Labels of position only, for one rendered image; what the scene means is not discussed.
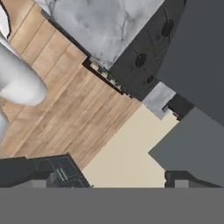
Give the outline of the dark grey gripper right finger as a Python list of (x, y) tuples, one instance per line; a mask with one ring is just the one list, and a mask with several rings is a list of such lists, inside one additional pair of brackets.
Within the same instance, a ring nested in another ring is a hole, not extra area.
[(164, 178), (165, 178), (164, 183), (165, 188), (195, 188), (195, 187), (221, 188), (220, 185), (216, 185), (195, 178), (188, 171), (166, 171), (164, 173)]

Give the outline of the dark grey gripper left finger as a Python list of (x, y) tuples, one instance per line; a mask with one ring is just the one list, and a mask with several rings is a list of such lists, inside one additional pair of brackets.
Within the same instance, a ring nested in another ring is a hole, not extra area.
[(54, 188), (59, 184), (55, 171), (37, 171), (30, 178), (13, 187), (19, 188)]

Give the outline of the black box-shaped appliance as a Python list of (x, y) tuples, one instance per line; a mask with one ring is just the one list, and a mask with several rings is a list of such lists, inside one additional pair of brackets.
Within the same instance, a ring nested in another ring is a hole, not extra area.
[(0, 159), (0, 187), (11, 188), (35, 172), (56, 172), (57, 187), (89, 188), (91, 185), (69, 153), (49, 157), (11, 157)]

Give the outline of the dark grey tall cupboard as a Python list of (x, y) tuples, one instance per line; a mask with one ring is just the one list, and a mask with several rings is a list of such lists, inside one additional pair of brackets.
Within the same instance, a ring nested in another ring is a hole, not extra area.
[(187, 0), (157, 77), (224, 126), (224, 0)]

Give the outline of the black stove with knobs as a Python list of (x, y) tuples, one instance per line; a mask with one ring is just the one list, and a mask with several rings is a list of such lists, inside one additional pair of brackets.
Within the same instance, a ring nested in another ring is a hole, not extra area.
[(158, 84), (161, 67), (187, 0), (164, 0), (115, 64), (107, 70), (90, 57), (83, 66), (121, 95), (140, 102)]

